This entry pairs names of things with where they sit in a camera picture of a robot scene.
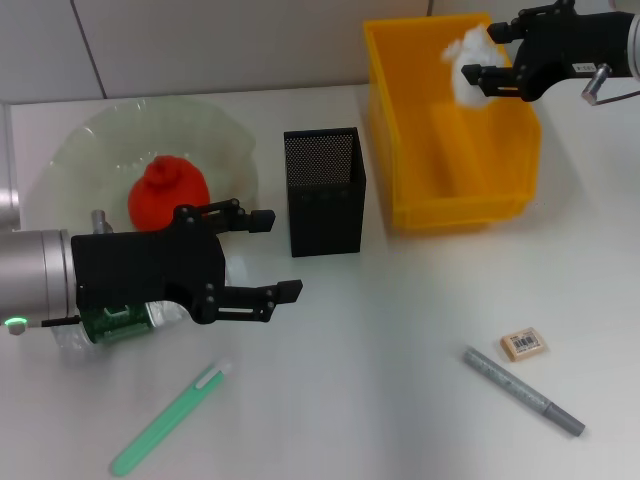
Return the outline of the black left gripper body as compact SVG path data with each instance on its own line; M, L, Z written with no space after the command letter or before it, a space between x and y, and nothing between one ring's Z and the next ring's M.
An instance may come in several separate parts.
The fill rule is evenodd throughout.
M226 226L223 209L180 206L158 231L73 236L78 310L171 301L198 324L220 320Z

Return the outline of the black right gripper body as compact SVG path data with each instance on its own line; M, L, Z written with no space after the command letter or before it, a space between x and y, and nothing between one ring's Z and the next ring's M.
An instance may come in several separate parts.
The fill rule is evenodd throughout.
M619 11L581 15L573 1L521 10L512 20L522 41L513 62L520 98L536 101L559 82L591 78L602 65L614 78L630 77L634 20L634 14Z

